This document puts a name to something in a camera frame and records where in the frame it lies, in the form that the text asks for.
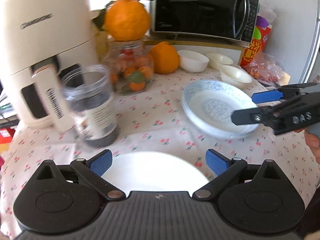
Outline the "person's right hand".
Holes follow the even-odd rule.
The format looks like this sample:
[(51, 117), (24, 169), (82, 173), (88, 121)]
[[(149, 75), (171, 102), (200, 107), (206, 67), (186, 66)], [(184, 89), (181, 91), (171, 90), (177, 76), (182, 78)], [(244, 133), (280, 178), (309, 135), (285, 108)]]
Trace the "person's right hand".
[(305, 128), (294, 130), (294, 132), (296, 132), (296, 133), (304, 132), (305, 143), (309, 146), (311, 152), (313, 153), (313, 155), (316, 159), (316, 162), (318, 164), (320, 164), (319, 137), (317, 137), (314, 134), (309, 133), (308, 130)]

